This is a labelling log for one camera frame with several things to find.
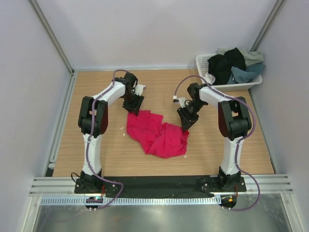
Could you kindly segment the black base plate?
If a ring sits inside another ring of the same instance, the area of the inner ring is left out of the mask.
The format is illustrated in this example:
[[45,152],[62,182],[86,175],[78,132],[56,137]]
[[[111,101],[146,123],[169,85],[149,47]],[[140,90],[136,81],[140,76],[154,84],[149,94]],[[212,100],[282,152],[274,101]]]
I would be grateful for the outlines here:
[[234,198],[240,192],[246,192],[244,178],[228,187],[220,185],[217,176],[189,175],[189,176],[107,176],[111,183],[101,180],[85,181],[78,178],[75,181],[74,193],[76,194],[102,194],[106,198],[114,198],[122,183],[124,188],[118,198],[140,199],[189,199],[210,198],[215,193],[229,192]]

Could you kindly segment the aluminium rail frame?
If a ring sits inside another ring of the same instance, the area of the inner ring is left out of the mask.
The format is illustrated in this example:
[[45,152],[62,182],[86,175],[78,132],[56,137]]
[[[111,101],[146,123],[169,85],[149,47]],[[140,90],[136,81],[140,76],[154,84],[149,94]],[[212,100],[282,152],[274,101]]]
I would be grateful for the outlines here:
[[30,188],[31,196],[56,196],[71,194],[101,194],[113,197],[124,185],[122,198],[172,198],[202,197],[203,194],[243,194],[258,192],[292,193],[292,186],[284,174],[242,175],[240,182],[221,187],[216,176],[110,176],[110,183],[92,186],[71,177],[37,177]]

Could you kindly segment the white plastic laundry basket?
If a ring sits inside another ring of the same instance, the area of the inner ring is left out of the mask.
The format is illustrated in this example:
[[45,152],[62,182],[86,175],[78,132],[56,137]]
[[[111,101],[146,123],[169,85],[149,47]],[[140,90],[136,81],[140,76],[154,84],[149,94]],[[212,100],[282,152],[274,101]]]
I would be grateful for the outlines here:
[[[196,66],[198,70],[198,74],[202,77],[208,73],[208,59],[215,56],[215,54],[204,54],[196,56]],[[259,75],[252,81],[243,84],[229,84],[229,85],[216,85],[215,88],[225,92],[225,91],[238,91],[238,90],[248,90],[251,87],[262,83],[262,76]]]

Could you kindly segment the pink red t shirt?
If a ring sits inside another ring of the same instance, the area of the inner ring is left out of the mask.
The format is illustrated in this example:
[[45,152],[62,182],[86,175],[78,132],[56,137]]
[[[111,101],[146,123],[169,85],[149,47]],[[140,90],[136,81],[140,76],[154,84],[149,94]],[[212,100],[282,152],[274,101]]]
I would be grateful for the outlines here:
[[150,110],[140,110],[138,115],[128,113],[126,132],[147,155],[168,159],[186,154],[189,132],[163,122],[162,115]]

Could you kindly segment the blue t shirt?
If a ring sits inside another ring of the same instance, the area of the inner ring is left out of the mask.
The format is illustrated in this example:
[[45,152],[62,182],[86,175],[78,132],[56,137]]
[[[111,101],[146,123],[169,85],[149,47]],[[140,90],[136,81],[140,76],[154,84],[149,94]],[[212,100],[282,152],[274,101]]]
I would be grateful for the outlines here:
[[245,68],[245,70],[241,70],[237,67],[232,67],[231,75],[227,84],[245,84],[252,82],[255,78],[257,78],[263,73],[264,69],[265,64],[263,63],[255,63],[249,65]]

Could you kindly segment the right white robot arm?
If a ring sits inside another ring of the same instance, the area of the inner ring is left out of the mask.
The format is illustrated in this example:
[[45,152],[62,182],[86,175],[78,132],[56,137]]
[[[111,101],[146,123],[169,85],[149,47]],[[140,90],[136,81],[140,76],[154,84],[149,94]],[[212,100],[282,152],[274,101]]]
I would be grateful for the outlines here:
[[206,83],[202,85],[192,83],[187,92],[191,100],[179,98],[176,94],[173,96],[173,101],[180,105],[177,113],[183,131],[198,121],[198,112],[203,106],[210,104],[217,109],[219,131],[225,139],[224,156],[219,167],[217,184],[222,191],[230,191],[240,182],[239,160],[243,142],[255,129],[250,117],[252,111],[243,97],[226,95]]

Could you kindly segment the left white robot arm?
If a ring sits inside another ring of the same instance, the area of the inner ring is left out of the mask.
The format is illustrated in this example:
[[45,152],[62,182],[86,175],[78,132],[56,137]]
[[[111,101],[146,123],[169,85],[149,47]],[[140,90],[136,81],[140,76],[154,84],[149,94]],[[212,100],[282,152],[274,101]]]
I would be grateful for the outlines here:
[[99,94],[82,99],[78,127],[84,139],[84,165],[75,181],[75,193],[98,193],[105,183],[115,182],[102,177],[100,150],[103,135],[108,127],[108,109],[119,98],[129,113],[139,114],[146,86],[138,78],[126,72],[124,77],[113,77],[110,84]]

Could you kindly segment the black t shirt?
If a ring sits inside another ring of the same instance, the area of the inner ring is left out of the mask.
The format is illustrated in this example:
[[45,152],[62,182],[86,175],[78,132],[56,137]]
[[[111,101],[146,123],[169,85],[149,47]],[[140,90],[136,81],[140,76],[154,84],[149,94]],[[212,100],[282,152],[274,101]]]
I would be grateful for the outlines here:
[[243,54],[237,49],[217,54],[208,59],[208,73],[215,77],[213,85],[226,85],[232,74],[231,68],[245,70],[246,64]]

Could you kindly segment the grey green t shirt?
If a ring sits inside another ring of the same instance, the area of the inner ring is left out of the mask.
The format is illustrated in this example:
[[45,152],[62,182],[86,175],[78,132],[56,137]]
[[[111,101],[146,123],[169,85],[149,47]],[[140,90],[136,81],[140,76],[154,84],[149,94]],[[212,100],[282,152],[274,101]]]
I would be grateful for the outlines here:
[[[223,55],[229,50],[232,50],[233,48],[226,48],[226,47],[220,47],[217,50],[217,54]],[[264,54],[259,51],[247,51],[243,48],[238,48],[238,50],[241,52],[241,54],[244,57],[246,66],[250,66],[256,63],[263,63],[264,62]]]

